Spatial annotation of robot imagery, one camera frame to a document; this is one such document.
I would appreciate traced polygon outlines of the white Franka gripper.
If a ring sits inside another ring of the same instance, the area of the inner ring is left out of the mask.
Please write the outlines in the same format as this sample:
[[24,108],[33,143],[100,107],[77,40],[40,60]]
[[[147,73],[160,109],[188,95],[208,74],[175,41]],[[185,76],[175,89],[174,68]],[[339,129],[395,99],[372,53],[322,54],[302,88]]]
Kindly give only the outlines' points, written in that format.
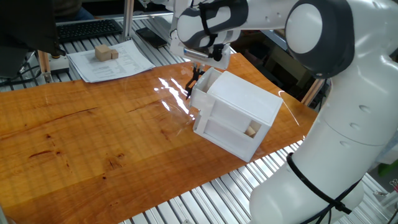
[[220,68],[222,70],[226,70],[229,65],[229,59],[231,56],[229,44],[214,45],[207,50],[207,52],[201,52],[199,50],[189,49],[179,40],[176,30],[171,33],[170,51],[179,57],[183,57],[194,62],[193,81],[197,81],[199,75],[203,75],[205,73],[204,65]]

